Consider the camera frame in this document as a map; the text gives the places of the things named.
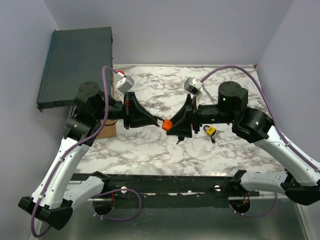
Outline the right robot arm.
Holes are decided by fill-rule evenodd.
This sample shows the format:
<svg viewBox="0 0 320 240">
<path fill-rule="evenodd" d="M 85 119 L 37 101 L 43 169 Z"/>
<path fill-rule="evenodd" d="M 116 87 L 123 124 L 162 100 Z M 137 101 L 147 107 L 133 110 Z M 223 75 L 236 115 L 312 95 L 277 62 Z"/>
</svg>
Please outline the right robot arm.
<svg viewBox="0 0 320 240">
<path fill-rule="evenodd" d="M 196 98 L 188 95 L 178 113 L 164 120 L 162 129 L 168 136 L 177 136 L 182 141 L 198 133 L 203 124 L 231 124 L 234 134 L 261 148 L 285 168 L 274 174 L 237 171 L 230 183 L 234 195 L 265 191 L 284 194 L 304 206 L 319 201 L 319 163 L 306 153 L 297 153 L 294 144 L 280 136 L 273 119 L 265 112 L 248 107 L 248 96 L 248 90 L 234 81 L 219 85 L 215 105 L 197 105 Z"/>
</svg>

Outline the orange padlock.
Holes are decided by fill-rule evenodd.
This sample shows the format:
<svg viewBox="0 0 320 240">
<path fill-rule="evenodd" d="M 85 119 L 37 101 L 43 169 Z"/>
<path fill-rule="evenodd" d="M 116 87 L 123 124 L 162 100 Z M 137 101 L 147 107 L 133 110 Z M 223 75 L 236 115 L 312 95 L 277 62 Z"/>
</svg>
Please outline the orange padlock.
<svg viewBox="0 0 320 240">
<path fill-rule="evenodd" d="M 168 132 L 173 127 L 173 122 L 168 119 L 161 118 L 159 116 L 155 116 L 157 120 L 162 121 L 162 129 Z"/>
</svg>

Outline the yellow padlock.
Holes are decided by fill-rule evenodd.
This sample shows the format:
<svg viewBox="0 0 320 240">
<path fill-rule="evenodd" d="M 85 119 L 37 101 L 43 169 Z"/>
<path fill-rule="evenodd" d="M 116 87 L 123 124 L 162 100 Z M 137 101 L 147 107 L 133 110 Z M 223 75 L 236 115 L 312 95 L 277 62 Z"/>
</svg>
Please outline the yellow padlock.
<svg viewBox="0 0 320 240">
<path fill-rule="evenodd" d="M 205 133 L 208 135 L 208 136 L 214 136 L 217 132 L 217 129 L 213 126 L 209 126 L 209 125 L 205 125 L 203 127 L 203 130 L 205 131 Z"/>
</svg>

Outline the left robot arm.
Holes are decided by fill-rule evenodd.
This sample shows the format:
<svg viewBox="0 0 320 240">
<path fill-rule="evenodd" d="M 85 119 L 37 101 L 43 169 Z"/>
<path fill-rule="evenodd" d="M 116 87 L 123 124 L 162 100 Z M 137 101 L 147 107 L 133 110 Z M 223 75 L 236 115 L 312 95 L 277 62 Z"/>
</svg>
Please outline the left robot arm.
<svg viewBox="0 0 320 240">
<path fill-rule="evenodd" d="M 38 221 L 56 230 L 62 229 L 74 210 L 91 197 L 107 197 L 109 177 L 95 172 L 79 185 L 67 186 L 80 160 L 93 145 L 108 119 L 123 120 L 124 127 L 158 125 L 157 118 L 138 102 L 133 92 L 126 92 L 124 102 L 116 101 L 94 81 L 82 83 L 75 97 L 76 114 L 66 124 L 60 147 L 47 174 L 31 196 L 22 197 L 18 206 L 31 215 L 31 232 Z"/>
</svg>

